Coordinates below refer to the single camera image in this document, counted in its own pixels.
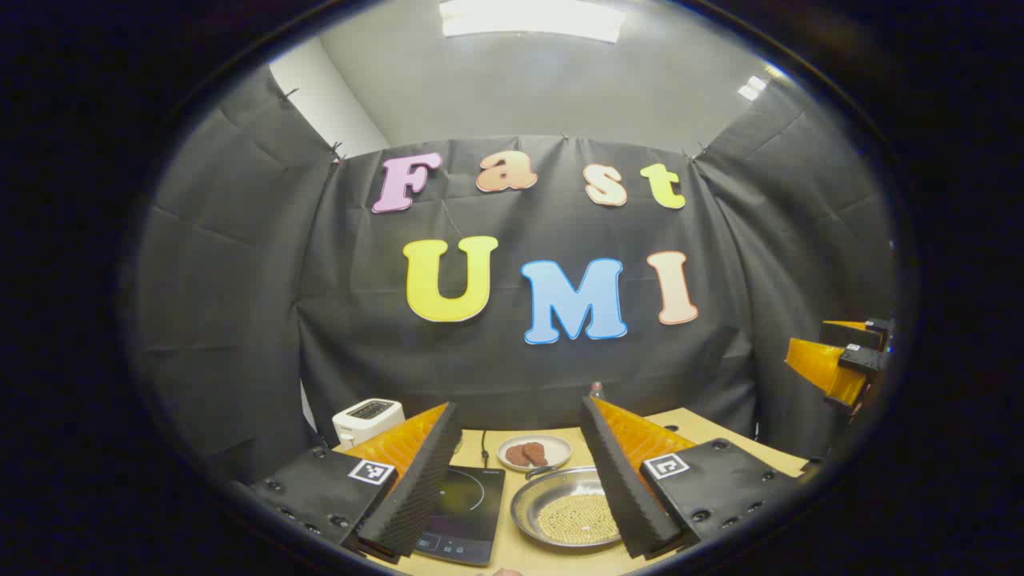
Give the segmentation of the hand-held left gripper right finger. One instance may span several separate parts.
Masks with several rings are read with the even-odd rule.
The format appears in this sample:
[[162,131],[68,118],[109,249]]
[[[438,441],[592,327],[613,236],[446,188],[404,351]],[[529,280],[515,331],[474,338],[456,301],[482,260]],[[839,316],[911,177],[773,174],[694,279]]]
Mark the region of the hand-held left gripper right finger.
[[727,438],[692,442],[603,398],[582,399],[579,427],[632,557],[724,538],[798,487]]

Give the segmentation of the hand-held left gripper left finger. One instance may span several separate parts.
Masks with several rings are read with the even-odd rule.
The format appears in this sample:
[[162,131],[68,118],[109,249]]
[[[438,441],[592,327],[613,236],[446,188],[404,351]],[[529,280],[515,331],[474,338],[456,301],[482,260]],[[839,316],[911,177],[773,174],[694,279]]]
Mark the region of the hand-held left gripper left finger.
[[457,411],[443,402],[355,448],[312,448],[252,491],[330,546],[396,564],[412,554],[439,503],[462,436]]

